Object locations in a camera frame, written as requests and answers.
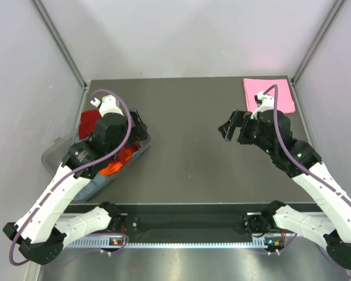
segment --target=towel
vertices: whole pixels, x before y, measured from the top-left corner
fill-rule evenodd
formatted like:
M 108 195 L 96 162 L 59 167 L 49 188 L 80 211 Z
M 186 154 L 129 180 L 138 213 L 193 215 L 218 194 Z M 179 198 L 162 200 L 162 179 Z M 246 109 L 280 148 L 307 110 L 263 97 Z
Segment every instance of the towel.
M 257 108 L 254 96 L 257 95 L 258 92 L 267 90 L 273 84 L 278 85 L 278 110 L 285 114 L 295 112 L 295 103 L 286 79 L 262 80 L 244 78 L 243 85 L 245 87 L 248 111 L 253 112 Z M 274 90 L 271 90 L 268 94 L 274 97 Z

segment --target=pink cloth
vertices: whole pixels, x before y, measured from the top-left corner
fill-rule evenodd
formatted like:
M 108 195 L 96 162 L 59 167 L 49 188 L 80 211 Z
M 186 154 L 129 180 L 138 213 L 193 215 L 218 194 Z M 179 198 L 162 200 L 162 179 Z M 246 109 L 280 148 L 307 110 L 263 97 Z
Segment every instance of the pink cloth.
M 267 90 L 273 84 L 278 85 L 278 110 L 285 114 L 295 112 L 295 104 L 286 79 L 262 80 L 244 78 L 243 85 L 245 86 L 248 111 L 253 112 L 257 108 L 254 96 L 257 95 L 258 92 Z M 274 90 L 271 90 L 269 94 L 274 97 Z

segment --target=robotic arm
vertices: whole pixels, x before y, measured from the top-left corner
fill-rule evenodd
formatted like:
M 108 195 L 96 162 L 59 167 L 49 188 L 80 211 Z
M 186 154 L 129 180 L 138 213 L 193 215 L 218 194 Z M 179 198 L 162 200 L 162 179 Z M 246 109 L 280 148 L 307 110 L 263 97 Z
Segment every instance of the robotic arm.
M 273 88 L 277 96 L 276 85 L 258 93 L 255 100 L 259 107 L 255 112 L 233 111 L 219 132 L 224 140 L 231 141 L 235 128 L 240 127 L 238 142 L 254 144 L 265 151 L 277 168 L 314 199 L 328 219 L 308 216 L 274 201 L 261 212 L 261 231 L 290 230 L 326 249 L 340 266 L 351 269 L 351 199 L 311 145 L 293 138 L 290 119 L 277 111 L 276 100 L 267 94 Z M 250 218 L 246 217 L 247 227 L 254 221 Z
M 47 264 L 76 239 L 105 229 L 115 232 L 121 224 L 120 212 L 111 203 L 102 203 L 88 213 L 59 221 L 75 195 L 117 157 L 117 153 L 112 152 L 119 150 L 129 125 L 132 124 L 126 145 L 148 138 L 147 126 L 135 109 L 129 112 L 129 121 L 111 95 L 102 101 L 94 99 L 92 104 L 102 116 L 97 120 L 95 131 L 88 139 L 70 147 L 53 180 L 29 212 L 16 223 L 7 223 L 3 229 L 10 240 L 19 244 L 19 251 L 29 261 Z M 89 163 L 90 167 L 79 169 Z

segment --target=white wall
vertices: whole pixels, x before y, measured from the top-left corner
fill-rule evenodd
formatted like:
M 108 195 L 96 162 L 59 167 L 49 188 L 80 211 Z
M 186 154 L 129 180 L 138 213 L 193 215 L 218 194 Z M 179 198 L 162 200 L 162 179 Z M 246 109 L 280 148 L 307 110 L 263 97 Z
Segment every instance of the white wall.
M 288 74 L 331 0 L 43 0 L 86 80 Z
M 351 197 L 351 0 L 298 83 L 316 145 Z
M 0 1 L 0 281 L 23 279 L 2 228 L 48 184 L 40 157 L 71 130 L 81 92 L 30 1 Z

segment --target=plastic bin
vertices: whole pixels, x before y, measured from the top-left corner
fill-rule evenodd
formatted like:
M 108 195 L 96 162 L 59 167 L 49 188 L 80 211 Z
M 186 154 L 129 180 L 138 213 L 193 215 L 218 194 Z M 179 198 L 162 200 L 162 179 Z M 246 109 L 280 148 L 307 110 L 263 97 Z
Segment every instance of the plastic bin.
M 42 155 L 42 163 L 47 171 L 54 176 L 56 174 L 57 168 L 59 167 L 63 157 L 68 152 L 69 147 L 78 142 L 78 129 L 69 133 L 63 138 L 60 138 L 55 141 L 54 145 L 47 149 Z M 75 202 L 85 202 L 90 199 L 93 195 L 101 191 L 108 184 L 113 182 L 117 177 L 119 177 L 123 172 L 125 172 L 130 165 L 132 165 L 136 159 L 140 157 L 145 151 L 148 150 L 152 143 L 152 137 L 149 134 L 148 139 L 143 140 L 140 143 L 140 150 L 135 152 L 130 161 L 124 165 L 117 173 L 114 173 L 111 176 L 103 176 L 101 174 L 97 174 L 80 192 L 74 197 Z

